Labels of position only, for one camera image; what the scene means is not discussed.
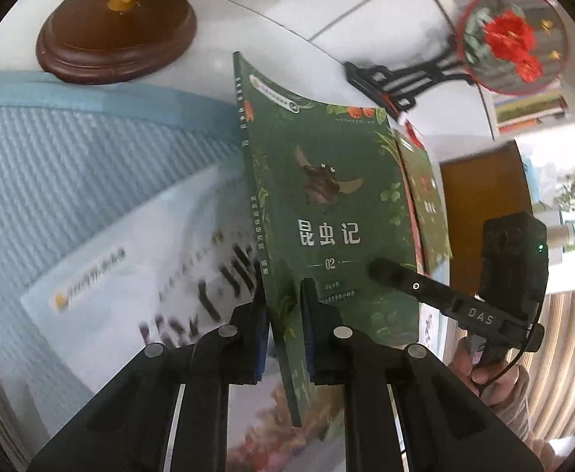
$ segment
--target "white floor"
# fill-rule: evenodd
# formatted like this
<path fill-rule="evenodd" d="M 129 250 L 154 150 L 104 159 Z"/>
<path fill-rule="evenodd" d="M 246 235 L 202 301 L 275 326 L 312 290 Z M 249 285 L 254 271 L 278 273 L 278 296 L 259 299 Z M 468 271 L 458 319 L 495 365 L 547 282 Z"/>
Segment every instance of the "white floor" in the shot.
<path fill-rule="evenodd" d="M 35 40 L 62 0 L 19 0 L 0 23 L 0 69 L 40 70 Z M 142 83 L 234 102 L 231 54 L 303 96 L 372 105 L 344 79 L 341 62 L 390 67 L 427 59 L 446 43 L 452 0 L 189 0 L 198 34 L 181 58 Z M 439 161 L 493 143 L 477 87 L 454 81 L 420 96 L 409 119 Z"/>

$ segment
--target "globe stand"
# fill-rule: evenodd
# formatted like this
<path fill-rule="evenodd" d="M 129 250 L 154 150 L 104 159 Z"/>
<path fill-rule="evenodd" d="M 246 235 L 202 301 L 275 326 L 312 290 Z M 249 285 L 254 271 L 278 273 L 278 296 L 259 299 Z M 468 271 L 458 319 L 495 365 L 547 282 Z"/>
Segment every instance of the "globe stand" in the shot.
<path fill-rule="evenodd" d="M 45 21 L 36 57 L 69 83 L 128 81 L 182 55 L 196 26 L 187 0 L 65 0 Z"/>

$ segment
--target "blue textured fabric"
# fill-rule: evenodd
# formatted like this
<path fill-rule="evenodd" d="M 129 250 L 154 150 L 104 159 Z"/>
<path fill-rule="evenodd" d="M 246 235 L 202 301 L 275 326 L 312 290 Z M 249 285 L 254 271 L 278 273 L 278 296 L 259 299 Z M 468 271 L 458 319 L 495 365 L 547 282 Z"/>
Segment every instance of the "blue textured fabric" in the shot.
<path fill-rule="evenodd" d="M 85 240 L 239 143 L 235 107 L 208 98 L 0 73 L 0 383 L 28 432 L 37 417 L 46 428 L 27 437 L 34 451 L 92 394 L 28 320 L 22 293 Z"/>

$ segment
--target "book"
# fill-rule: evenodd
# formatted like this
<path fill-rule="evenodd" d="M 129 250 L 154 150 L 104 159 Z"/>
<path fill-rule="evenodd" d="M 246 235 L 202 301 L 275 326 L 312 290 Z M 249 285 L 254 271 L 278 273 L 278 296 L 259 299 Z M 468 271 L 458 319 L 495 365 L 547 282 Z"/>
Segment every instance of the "book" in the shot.
<path fill-rule="evenodd" d="M 429 212 L 412 203 L 413 177 L 406 175 L 399 136 L 384 109 L 306 99 L 273 83 L 240 53 L 234 63 L 239 123 L 248 136 L 243 149 L 254 242 L 287 403 L 300 426 L 324 395 L 324 387 L 308 380 L 301 280 L 312 277 L 320 301 L 376 342 L 416 342 L 419 304 L 371 280 L 366 267 L 385 257 L 422 272 L 419 221 L 435 214 L 440 222 L 433 231 L 446 234 L 447 228 L 440 201 Z M 429 162 L 411 157 L 425 175 Z M 431 186 L 433 173 L 429 179 Z"/>

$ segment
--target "book spine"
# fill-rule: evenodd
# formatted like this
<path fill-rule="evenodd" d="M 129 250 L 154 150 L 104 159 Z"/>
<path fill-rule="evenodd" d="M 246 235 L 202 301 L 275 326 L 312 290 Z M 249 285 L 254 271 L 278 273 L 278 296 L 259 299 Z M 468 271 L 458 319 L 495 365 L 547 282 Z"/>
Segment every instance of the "book spine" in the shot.
<path fill-rule="evenodd" d="M 266 243 L 266 229 L 264 224 L 265 199 L 261 195 L 261 190 L 263 188 L 257 183 L 257 179 L 260 179 L 261 172 L 255 172 L 256 166 L 250 140 L 252 132 L 248 125 L 249 122 L 253 121 L 254 117 L 248 114 L 250 110 L 246 108 L 247 102 L 244 94 L 245 74 L 241 71 L 239 53 L 235 53 L 233 55 L 233 60 L 235 63 L 235 94 L 237 98 L 239 128 L 246 134 L 246 138 L 242 142 L 242 153 L 244 156 L 246 178 L 248 180 L 248 187 L 250 190 L 250 214 L 253 228 L 255 230 L 254 254 L 257 256 L 259 261 L 266 302 L 269 308 L 274 308 L 276 303 L 276 296 L 273 296 L 275 295 L 275 287 L 274 283 L 272 282 L 272 267 Z"/>
<path fill-rule="evenodd" d="M 408 183 L 408 173 L 406 171 L 406 165 L 403 161 L 403 155 L 399 147 L 398 131 L 395 133 L 394 146 L 397 151 L 397 157 L 399 158 L 399 171 L 401 172 L 401 178 L 403 180 L 403 188 L 406 194 L 406 200 L 408 201 L 408 212 L 409 212 L 409 222 L 412 231 L 412 242 L 414 243 L 414 259 L 416 261 L 416 272 L 424 275 L 426 271 L 427 260 L 425 257 L 425 251 L 423 250 L 423 241 L 421 239 L 421 231 L 418 223 L 418 218 L 416 216 L 416 205 L 414 203 L 414 197 L 412 196 L 412 191 Z"/>

